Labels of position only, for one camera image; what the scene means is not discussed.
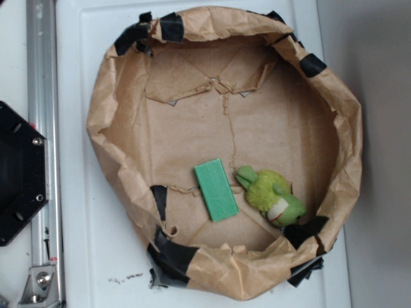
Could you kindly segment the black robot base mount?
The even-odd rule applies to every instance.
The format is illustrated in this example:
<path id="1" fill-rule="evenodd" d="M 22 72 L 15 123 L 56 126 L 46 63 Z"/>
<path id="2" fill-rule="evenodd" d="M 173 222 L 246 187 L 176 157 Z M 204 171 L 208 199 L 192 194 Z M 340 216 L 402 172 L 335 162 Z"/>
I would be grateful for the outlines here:
<path id="1" fill-rule="evenodd" d="M 48 201 L 46 139 L 1 102 L 1 246 L 9 245 Z"/>

